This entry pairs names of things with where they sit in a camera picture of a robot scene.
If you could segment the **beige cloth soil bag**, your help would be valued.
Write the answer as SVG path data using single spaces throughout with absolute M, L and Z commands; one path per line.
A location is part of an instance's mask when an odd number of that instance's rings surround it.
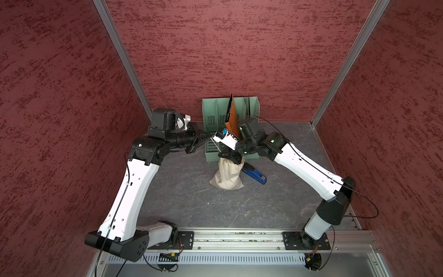
M 219 169 L 210 180 L 210 184 L 213 187 L 222 190 L 239 190 L 244 187 L 244 184 L 240 178 L 240 173 L 245 164 L 245 159 L 241 159 L 241 163 L 236 165 L 229 159 L 220 158 Z

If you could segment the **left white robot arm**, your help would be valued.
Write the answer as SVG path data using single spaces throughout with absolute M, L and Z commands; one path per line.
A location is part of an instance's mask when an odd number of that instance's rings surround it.
M 85 244 L 131 262 L 138 261 L 148 248 L 176 247 L 178 230 L 174 223 L 163 221 L 137 229 L 141 206 L 166 155 L 193 153 L 211 137 L 188 115 L 171 108 L 154 110 L 147 134 L 132 143 L 125 176 L 108 215 L 97 231 L 86 235 Z

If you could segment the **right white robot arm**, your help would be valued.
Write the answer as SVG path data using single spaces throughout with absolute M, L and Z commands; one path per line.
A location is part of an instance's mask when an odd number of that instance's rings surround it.
M 310 185 L 322 198 L 314 215 L 300 232 L 304 248 L 312 248 L 332 226 L 340 225 L 355 193 L 355 181 L 342 178 L 303 154 L 278 130 L 267 134 L 259 123 L 246 118 L 237 122 L 240 136 L 220 128 L 213 140 L 222 143 L 220 157 L 238 164 L 245 154 L 258 154 L 285 167 Z

